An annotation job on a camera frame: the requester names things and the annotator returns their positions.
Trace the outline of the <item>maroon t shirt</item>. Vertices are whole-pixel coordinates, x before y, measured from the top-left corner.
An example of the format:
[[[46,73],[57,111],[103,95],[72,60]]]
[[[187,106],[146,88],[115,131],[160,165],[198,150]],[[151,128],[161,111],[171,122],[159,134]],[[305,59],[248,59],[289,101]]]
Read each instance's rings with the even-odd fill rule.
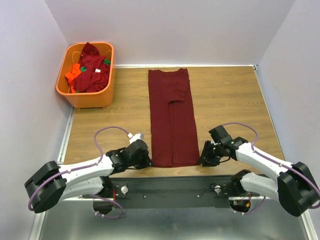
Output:
[[[197,165],[200,154],[188,70],[149,70],[148,91],[154,166]]]

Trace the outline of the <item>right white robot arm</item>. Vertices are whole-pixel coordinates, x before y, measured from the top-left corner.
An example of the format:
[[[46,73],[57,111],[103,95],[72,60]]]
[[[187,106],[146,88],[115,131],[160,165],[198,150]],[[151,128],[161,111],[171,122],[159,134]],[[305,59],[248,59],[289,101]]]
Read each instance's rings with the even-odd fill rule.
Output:
[[[242,137],[233,138],[219,125],[209,131],[211,140],[204,143],[198,164],[216,167],[223,162],[235,160],[261,171],[258,175],[250,170],[241,170],[223,186],[214,186],[217,196],[240,197],[258,194],[278,201],[282,208],[294,217],[309,209],[320,207],[320,189],[308,166],[302,162],[291,163],[274,157],[255,147]]]

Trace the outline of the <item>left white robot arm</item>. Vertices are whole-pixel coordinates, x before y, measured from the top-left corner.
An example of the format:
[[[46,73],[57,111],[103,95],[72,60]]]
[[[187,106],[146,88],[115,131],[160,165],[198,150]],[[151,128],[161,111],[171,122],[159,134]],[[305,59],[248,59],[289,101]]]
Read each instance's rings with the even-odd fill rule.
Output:
[[[76,164],[45,163],[24,184],[29,197],[28,209],[36,214],[45,212],[60,201],[81,195],[107,197],[111,185],[110,175],[129,168],[151,167],[147,144],[137,139],[127,147],[110,150],[103,156]]]

